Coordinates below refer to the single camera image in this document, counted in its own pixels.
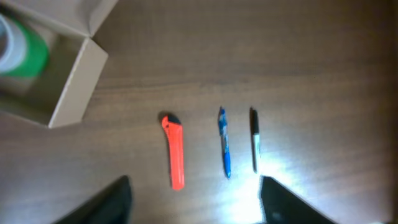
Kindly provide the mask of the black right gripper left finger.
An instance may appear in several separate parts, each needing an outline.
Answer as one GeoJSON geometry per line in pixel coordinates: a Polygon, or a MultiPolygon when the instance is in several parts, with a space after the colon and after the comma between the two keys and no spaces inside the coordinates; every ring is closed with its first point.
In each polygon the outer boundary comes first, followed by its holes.
{"type": "Polygon", "coordinates": [[[120,176],[109,186],[81,204],[57,224],[127,224],[132,210],[132,187],[126,175],[120,176]]]}

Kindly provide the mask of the black and white marker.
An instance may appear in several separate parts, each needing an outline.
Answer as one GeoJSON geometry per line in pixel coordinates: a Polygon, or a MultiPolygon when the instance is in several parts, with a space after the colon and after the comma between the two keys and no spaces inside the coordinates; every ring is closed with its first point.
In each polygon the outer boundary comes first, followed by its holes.
{"type": "Polygon", "coordinates": [[[259,134],[259,119],[258,113],[254,108],[250,108],[251,115],[251,139],[252,139],[252,153],[253,153],[253,169],[255,173],[260,172],[260,134],[259,134]]]}

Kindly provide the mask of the blue pen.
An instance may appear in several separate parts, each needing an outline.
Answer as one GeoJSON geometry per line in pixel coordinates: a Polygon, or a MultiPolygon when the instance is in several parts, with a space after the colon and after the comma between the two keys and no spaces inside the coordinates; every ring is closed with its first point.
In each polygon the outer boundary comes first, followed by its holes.
{"type": "Polygon", "coordinates": [[[218,128],[221,137],[221,146],[223,154],[224,172],[227,179],[231,178],[231,158],[229,153],[228,142],[228,122],[226,118],[226,110],[221,106],[218,115],[218,128]]]}

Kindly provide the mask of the green tape roll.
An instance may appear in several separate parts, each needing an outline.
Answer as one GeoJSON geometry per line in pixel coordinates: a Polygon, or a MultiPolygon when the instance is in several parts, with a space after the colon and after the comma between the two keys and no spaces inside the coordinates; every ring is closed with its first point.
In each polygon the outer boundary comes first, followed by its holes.
{"type": "Polygon", "coordinates": [[[49,59],[44,39],[18,20],[1,14],[1,75],[36,77],[49,59]]]}

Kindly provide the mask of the orange utility knife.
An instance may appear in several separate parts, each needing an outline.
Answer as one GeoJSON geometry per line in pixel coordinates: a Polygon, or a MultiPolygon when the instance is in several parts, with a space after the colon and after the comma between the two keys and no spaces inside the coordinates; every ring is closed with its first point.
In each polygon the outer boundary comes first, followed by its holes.
{"type": "Polygon", "coordinates": [[[185,186],[183,158],[183,126],[173,114],[166,114],[161,121],[169,145],[170,180],[173,190],[182,190],[185,186]]]}

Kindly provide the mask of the brown cardboard box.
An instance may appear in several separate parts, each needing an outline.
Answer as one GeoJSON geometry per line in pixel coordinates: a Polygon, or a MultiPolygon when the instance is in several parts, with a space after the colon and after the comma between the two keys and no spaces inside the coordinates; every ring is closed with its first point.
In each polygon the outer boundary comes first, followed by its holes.
{"type": "Polygon", "coordinates": [[[1,12],[36,31],[49,49],[38,77],[1,78],[1,111],[48,128],[79,123],[108,59],[93,36],[117,2],[1,1],[1,12]]]}

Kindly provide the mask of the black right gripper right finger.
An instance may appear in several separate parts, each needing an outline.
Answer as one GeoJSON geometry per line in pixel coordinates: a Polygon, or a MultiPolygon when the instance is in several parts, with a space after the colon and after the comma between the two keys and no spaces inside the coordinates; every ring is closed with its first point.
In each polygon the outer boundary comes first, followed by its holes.
{"type": "Polygon", "coordinates": [[[272,177],[261,177],[259,196],[266,223],[334,224],[272,177]]]}

